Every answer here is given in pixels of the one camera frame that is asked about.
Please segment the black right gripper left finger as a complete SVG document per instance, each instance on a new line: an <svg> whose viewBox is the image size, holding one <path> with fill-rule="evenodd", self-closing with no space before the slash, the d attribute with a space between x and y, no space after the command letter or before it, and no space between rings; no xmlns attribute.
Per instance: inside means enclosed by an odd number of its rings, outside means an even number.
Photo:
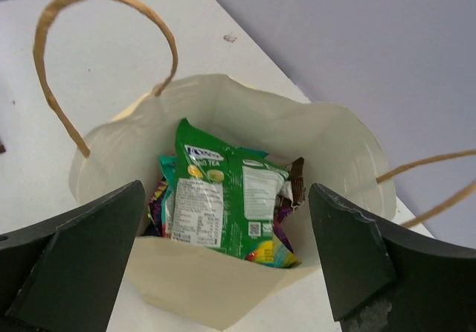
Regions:
<svg viewBox="0 0 476 332"><path fill-rule="evenodd" d="M2 331L105 331L138 231L136 180L1 235Z"/></svg>

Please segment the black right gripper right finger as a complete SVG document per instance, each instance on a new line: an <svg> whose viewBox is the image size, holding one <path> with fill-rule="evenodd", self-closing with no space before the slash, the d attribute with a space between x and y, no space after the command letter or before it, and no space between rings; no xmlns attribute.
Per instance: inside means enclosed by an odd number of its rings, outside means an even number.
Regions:
<svg viewBox="0 0 476 332"><path fill-rule="evenodd" d="M379 217L321 184L309 209L343 331L474 331L475 250Z"/></svg>

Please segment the dark small candy packet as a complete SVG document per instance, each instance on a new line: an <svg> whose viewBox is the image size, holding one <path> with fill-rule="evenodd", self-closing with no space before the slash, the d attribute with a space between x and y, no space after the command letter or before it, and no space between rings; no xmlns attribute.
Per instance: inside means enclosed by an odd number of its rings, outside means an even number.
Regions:
<svg viewBox="0 0 476 332"><path fill-rule="evenodd" d="M303 177L304 158L299 157L286 166L289 172L289 179L286 180L277 195L275 208L277 215L284 219L306 199L306 186Z"/></svg>

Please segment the teal snack packet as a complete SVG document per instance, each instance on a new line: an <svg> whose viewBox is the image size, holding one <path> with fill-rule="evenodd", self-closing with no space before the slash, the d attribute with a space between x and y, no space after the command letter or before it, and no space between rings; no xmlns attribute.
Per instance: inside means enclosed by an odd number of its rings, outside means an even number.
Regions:
<svg viewBox="0 0 476 332"><path fill-rule="evenodd" d="M240 150L244 150L249 153L253 153L260 158L266 158L268 156L267 152L261 150L252 150L245 147L240 147ZM172 186L175 182L175 173L176 173L176 156L175 155L163 155L158 157L161 171L164 175L164 178L168 181L169 185Z"/></svg>

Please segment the green candy bag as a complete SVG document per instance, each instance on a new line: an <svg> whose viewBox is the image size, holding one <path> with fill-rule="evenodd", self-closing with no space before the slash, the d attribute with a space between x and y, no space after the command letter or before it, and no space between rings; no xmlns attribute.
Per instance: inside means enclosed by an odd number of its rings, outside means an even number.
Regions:
<svg viewBox="0 0 476 332"><path fill-rule="evenodd" d="M287 165L240 150L187 119L176 130L175 150L171 240L274 268L300 264L273 229Z"/></svg>

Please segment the brown chocolate bar wrapper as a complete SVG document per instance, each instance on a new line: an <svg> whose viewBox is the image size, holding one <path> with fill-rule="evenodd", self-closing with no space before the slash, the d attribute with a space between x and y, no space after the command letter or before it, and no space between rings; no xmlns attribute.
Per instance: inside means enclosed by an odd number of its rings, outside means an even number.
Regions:
<svg viewBox="0 0 476 332"><path fill-rule="evenodd" d="M0 154L5 153L5 152L6 152L6 147L3 143L3 141L0 139Z"/></svg>

